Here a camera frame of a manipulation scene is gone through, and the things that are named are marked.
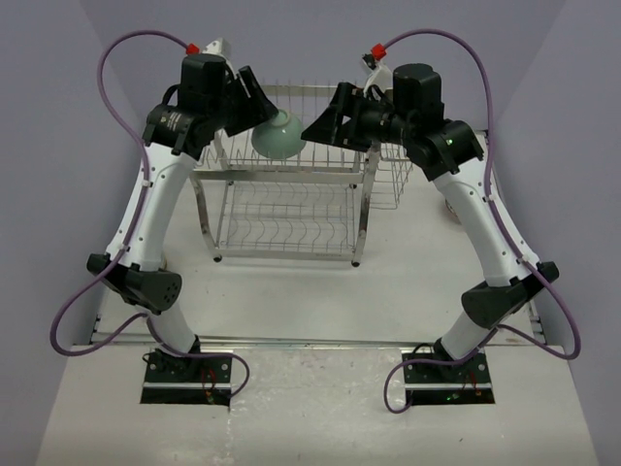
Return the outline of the celadon green bowl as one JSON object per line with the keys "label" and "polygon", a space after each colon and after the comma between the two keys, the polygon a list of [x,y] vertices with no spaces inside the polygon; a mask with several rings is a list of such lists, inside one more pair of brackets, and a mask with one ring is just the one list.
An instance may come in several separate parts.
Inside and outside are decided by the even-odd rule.
{"label": "celadon green bowl", "polygon": [[306,145],[302,139],[304,126],[300,119],[283,109],[270,120],[256,126],[251,133],[251,145],[261,156],[284,160],[299,154]]}

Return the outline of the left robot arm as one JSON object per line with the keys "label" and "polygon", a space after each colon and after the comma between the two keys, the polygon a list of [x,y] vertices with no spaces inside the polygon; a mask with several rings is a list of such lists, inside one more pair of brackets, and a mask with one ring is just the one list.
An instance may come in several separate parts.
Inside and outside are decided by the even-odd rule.
{"label": "left robot arm", "polygon": [[277,113],[250,67],[234,71],[224,57],[210,53],[185,57],[180,83],[147,115],[138,140],[139,175],[117,233],[105,252],[87,260],[90,273],[146,317],[170,353],[167,369],[182,382],[200,374],[202,358],[192,351],[197,337],[177,304],[182,278],[162,266],[181,189],[217,132],[235,136]]}

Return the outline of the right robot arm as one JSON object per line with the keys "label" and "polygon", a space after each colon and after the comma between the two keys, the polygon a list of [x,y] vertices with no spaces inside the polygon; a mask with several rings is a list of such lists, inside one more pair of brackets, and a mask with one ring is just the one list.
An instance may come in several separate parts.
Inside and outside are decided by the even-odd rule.
{"label": "right robot arm", "polygon": [[392,74],[392,93],[376,85],[364,90],[341,82],[323,113],[302,137],[336,148],[368,151],[381,143],[402,147],[426,179],[454,209],[470,239],[483,281],[463,293],[463,312],[439,338],[433,357],[435,374],[453,382],[468,368],[471,352],[543,286],[555,281],[553,262],[535,262],[530,271],[510,250],[497,222],[509,232],[515,225],[497,192],[484,190],[484,152],[471,127],[443,114],[441,76],[427,64],[406,64]]}

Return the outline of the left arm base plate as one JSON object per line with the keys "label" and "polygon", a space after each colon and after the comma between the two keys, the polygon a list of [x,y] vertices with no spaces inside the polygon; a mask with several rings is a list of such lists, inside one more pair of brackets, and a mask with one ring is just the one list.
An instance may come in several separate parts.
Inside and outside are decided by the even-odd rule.
{"label": "left arm base plate", "polygon": [[142,404],[230,406],[231,357],[176,358],[155,349],[143,361]]}

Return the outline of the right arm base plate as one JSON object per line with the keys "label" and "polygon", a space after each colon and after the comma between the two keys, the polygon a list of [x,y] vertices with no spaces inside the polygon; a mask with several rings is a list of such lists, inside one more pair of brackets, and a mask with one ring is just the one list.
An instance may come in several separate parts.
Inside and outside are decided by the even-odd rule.
{"label": "right arm base plate", "polygon": [[408,364],[403,368],[410,406],[491,405],[496,402],[486,354],[461,366]]}

